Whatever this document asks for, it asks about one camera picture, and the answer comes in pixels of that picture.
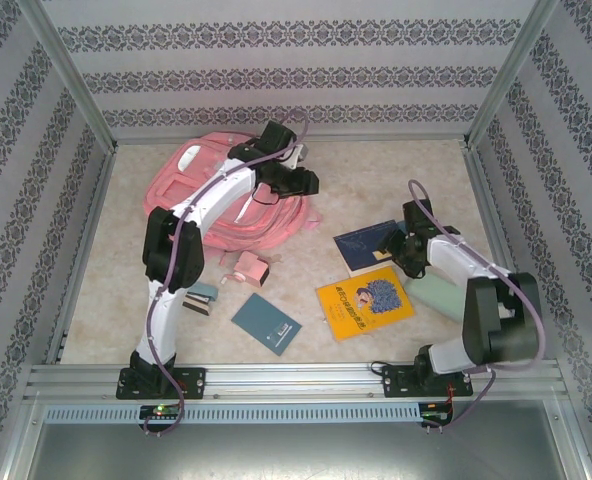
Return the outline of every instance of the blue book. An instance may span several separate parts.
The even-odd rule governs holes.
[[[385,236],[397,228],[404,231],[405,222],[396,223],[394,220],[388,220],[334,237],[350,276],[393,265],[391,255],[380,253],[378,245]]]
[[[256,293],[234,315],[232,322],[279,356],[301,327]]]

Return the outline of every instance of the patterned wallpaper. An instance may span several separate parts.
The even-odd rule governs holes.
[[[466,133],[533,1],[43,4],[122,140],[294,107],[320,134]]]
[[[0,0],[0,444],[42,363],[104,153],[16,3]]]
[[[592,1],[562,1],[479,147],[592,455]]]

